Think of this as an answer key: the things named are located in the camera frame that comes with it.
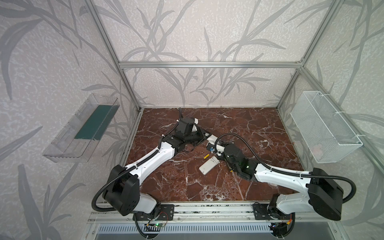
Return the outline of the white air conditioner remote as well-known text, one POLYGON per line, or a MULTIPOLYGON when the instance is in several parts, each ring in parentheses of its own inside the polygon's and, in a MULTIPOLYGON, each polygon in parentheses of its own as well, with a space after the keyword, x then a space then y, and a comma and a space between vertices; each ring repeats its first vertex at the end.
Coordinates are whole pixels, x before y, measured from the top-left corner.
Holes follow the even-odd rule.
POLYGON ((218 139, 218 138, 217 138, 216 136, 211 135, 211 136, 207 139, 207 141, 208 141, 208 143, 212 143, 212 144, 214 144, 215 147, 216 147, 216 145, 220 145, 220 146, 225 147, 226 143, 223 142, 222 140, 217 140, 217 139, 218 139))

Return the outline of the white remote control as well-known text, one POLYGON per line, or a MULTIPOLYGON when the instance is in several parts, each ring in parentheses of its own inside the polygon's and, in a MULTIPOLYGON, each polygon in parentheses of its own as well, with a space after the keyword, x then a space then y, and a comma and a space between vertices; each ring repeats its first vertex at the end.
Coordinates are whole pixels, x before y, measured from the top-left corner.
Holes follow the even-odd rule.
POLYGON ((213 156, 212 158, 210 158, 209 160, 207 160, 203 165, 201 165, 201 166, 199 167, 199 170, 200 170, 200 172, 201 172, 203 175, 206 175, 206 174, 209 173, 215 166, 217 166, 219 163, 220 163, 220 161, 219 161, 215 156, 213 156))

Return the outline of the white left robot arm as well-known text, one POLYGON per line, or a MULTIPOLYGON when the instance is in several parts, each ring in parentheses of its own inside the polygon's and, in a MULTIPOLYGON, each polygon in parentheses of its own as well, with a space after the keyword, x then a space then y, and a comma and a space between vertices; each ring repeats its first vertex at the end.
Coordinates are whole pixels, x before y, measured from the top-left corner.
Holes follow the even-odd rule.
POLYGON ((194 118, 181 118, 165 135, 158 146, 139 160, 123 167, 115 166, 107 183, 96 193, 92 208, 97 212, 117 211, 122 216, 143 213, 156 218, 161 203, 140 191, 144 180, 165 162, 185 150, 187 145, 198 146, 211 137, 211 133, 198 125, 194 118))

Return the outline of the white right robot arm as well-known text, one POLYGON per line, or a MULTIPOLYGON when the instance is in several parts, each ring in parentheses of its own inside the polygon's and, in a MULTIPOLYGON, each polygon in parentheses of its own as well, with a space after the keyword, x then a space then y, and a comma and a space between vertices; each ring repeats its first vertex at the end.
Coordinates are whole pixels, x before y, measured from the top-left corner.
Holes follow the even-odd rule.
POLYGON ((306 171, 292 171, 273 166, 265 167, 255 159, 248 159, 234 144, 218 147, 219 155, 231 170, 245 180, 282 186, 293 194, 274 194, 267 206, 273 218, 292 213, 316 212, 333 221, 341 220, 343 189, 329 178, 306 178, 306 171))

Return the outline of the pink object in basket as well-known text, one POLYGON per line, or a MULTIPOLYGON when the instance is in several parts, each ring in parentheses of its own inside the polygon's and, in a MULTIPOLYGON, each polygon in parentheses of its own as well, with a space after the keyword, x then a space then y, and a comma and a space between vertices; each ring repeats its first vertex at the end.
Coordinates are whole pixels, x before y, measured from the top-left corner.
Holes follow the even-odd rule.
POLYGON ((315 159, 321 159, 324 155, 323 146, 321 144, 310 147, 310 150, 315 159))

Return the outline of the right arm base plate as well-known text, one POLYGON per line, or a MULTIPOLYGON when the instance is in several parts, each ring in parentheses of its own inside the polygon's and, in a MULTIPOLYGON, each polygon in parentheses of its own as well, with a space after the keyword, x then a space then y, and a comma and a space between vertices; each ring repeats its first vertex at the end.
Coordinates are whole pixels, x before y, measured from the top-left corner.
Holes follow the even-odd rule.
POLYGON ((269 204, 261 204, 256 202, 252 205, 252 208, 255 220, 287 222, 292 218, 291 214, 286 215, 279 211, 277 208, 270 207, 269 204))

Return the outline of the aluminium front rail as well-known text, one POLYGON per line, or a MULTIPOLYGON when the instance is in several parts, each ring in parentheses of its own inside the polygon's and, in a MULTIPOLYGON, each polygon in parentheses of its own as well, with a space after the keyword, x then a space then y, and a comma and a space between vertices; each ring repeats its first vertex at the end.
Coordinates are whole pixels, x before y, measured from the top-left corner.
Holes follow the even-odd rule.
MULTIPOLYGON (((274 222, 277 219, 255 212, 255 201, 237 202, 163 202, 162 205, 174 205, 169 212, 168 223, 253 223, 274 222)), ((331 222, 317 213, 296 213, 298 222, 331 222)), ((133 214, 122 216, 119 212, 91 212, 87 224, 134 223, 133 214)))

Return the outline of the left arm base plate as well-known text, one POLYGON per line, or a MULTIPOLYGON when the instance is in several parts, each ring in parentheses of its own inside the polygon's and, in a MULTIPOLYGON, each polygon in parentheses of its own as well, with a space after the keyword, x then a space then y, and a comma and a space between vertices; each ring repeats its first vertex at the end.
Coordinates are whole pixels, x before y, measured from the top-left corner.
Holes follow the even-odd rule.
POLYGON ((160 204, 157 205, 154 210, 146 214, 144 212, 134 213, 136 220, 138 221, 171 221, 174 218, 175 205, 172 204, 160 204))

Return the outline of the clear plastic wall bin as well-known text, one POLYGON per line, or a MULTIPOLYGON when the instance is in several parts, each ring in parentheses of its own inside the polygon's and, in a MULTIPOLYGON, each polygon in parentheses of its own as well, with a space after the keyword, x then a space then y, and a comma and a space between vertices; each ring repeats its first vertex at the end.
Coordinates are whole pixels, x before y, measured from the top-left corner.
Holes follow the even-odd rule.
POLYGON ((120 107, 117 97, 90 94, 43 151, 54 163, 86 163, 120 107))

